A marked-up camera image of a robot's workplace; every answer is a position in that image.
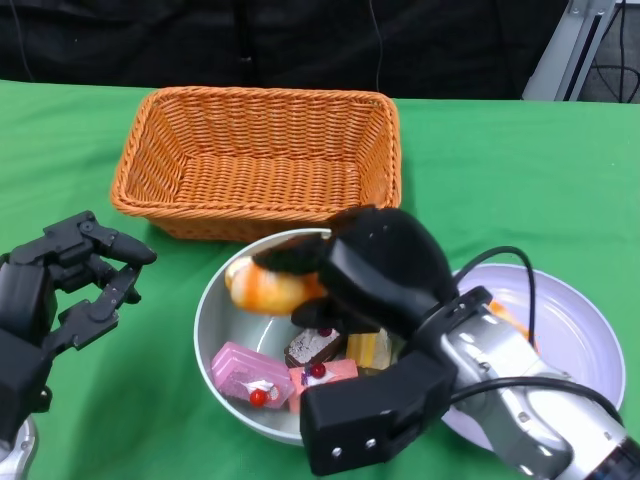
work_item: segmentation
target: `green table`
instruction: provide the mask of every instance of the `green table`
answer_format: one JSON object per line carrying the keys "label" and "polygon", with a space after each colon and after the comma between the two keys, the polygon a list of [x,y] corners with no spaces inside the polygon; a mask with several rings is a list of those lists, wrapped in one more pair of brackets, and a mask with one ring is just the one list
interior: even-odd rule
{"label": "green table", "polygon": [[[217,404],[193,353],[207,282],[238,245],[180,242],[109,203],[145,90],[0,83],[0,251],[84,209],[159,254],[120,326],[55,364],[31,478],[311,478],[301,449]],[[499,244],[586,294],[624,349],[623,416],[640,437],[640,109],[600,104],[398,101],[404,208],[454,267]],[[95,291],[62,298],[66,308]],[[340,479],[519,478],[440,424],[388,465]]]}

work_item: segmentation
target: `bowl rim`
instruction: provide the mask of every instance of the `bowl rim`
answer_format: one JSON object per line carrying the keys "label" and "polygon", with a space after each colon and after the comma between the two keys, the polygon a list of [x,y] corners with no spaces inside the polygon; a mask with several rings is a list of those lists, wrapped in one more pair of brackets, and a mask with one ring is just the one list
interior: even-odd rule
{"label": "bowl rim", "polygon": [[300,433],[298,433],[298,434],[286,433],[286,432],[283,432],[281,430],[276,430],[274,428],[265,427],[264,425],[262,425],[262,424],[260,424],[260,423],[258,423],[256,421],[250,419],[249,417],[243,415],[238,410],[236,410],[220,394],[220,392],[218,392],[218,390],[214,386],[211,378],[209,377],[209,373],[208,373],[208,368],[209,367],[203,363],[202,353],[200,352],[200,346],[199,346],[199,342],[198,342],[198,330],[200,328],[200,316],[201,316],[201,313],[202,313],[202,307],[204,305],[204,302],[205,302],[207,296],[209,295],[209,291],[213,287],[213,284],[216,282],[216,280],[218,280],[218,278],[220,276],[224,275],[225,270],[231,264],[231,262],[233,262],[234,260],[236,260],[239,257],[242,257],[242,256],[246,255],[246,253],[249,250],[252,250],[255,247],[260,246],[263,243],[266,243],[266,242],[268,242],[270,240],[273,240],[273,239],[276,239],[276,238],[279,238],[279,237],[291,236],[292,234],[295,234],[294,236],[297,236],[297,235],[304,235],[304,234],[307,234],[307,233],[327,233],[327,232],[330,232],[330,230],[326,229],[326,228],[299,228],[299,229],[294,229],[294,230],[285,230],[283,232],[275,233],[273,235],[269,235],[268,237],[261,238],[260,240],[247,245],[246,247],[241,249],[238,253],[236,253],[231,258],[229,258],[218,269],[218,271],[213,275],[213,277],[211,277],[211,280],[209,280],[209,283],[207,284],[207,287],[205,288],[204,292],[202,293],[202,296],[200,297],[200,302],[198,303],[198,309],[196,310],[196,318],[195,318],[195,322],[194,322],[194,326],[193,326],[193,346],[194,346],[194,349],[195,349],[196,361],[198,362],[198,368],[200,369],[200,374],[202,375],[202,378],[204,378],[204,381],[207,384],[207,386],[209,387],[209,390],[211,390],[211,393],[213,393],[213,396],[218,400],[218,402],[220,402],[220,404],[229,413],[231,413],[234,417],[236,417],[238,420],[240,420],[242,423],[244,423],[245,425],[249,426],[250,428],[252,428],[252,429],[254,429],[254,430],[256,430],[256,431],[258,431],[258,432],[260,432],[260,433],[262,433],[264,435],[272,437],[272,438],[273,437],[282,438],[282,439],[286,439],[288,441],[294,441],[294,442],[298,442],[298,443],[302,441],[302,436],[300,435]]}

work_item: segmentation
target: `black backdrop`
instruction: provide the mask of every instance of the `black backdrop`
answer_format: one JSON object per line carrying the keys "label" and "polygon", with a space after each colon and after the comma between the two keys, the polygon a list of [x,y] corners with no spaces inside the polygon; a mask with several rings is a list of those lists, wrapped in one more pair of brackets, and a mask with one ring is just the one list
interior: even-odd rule
{"label": "black backdrop", "polygon": [[[520,98],[566,3],[372,0],[384,45],[380,90],[405,98]],[[379,47],[369,0],[14,4],[38,82],[376,85]],[[0,0],[0,78],[28,79],[8,0]]]}

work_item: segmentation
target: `chocolate cake slice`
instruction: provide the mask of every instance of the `chocolate cake slice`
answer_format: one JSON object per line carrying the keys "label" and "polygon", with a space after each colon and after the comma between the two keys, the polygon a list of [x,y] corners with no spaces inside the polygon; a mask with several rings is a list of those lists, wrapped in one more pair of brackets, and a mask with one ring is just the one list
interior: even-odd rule
{"label": "chocolate cake slice", "polygon": [[329,361],[340,352],[345,341],[346,336],[334,329],[308,328],[284,349],[284,363],[295,368]]}

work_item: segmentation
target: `toy food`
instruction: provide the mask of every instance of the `toy food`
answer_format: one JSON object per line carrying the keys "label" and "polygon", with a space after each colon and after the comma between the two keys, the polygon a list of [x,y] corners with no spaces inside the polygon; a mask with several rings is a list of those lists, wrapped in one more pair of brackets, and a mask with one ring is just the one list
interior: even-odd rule
{"label": "toy food", "polygon": [[[529,329],[522,325],[518,320],[513,316],[513,314],[505,308],[501,303],[496,302],[495,300],[491,300],[489,304],[489,310],[495,316],[500,317],[502,320],[509,322],[513,325],[525,338],[529,338]],[[536,339],[536,350],[538,350],[538,341]]]}
{"label": "toy food", "polygon": [[289,315],[307,300],[325,295],[317,275],[270,272],[256,265],[251,257],[231,263],[224,283],[236,306],[267,315]]}
{"label": "toy food", "polygon": [[347,358],[358,367],[384,370],[391,364],[391,339],[386,330],[379,333],[349,335]]}
{"label": "toy food", "polygon": [[344,346],[345,337],[331,328],[303,330],[284,349],[284,363],[301,367],[308,363],[322,363],[333,359]]}
{"label": "toy food", "polygon": [[346,359],[292,368],[289,373],[295,386],[295,392],[289,398],[289,408],[291,412],[299,413],[300,395],[307,388],[324,383],[339,382],[347,378],[355,378],[358,376],[358,367],[356,362]]}
{"label": "toy food", "polygon": [[254,407],[280,408],[295,390],[284,363],[233,342],[216,354],[211,372],[220,393]]}

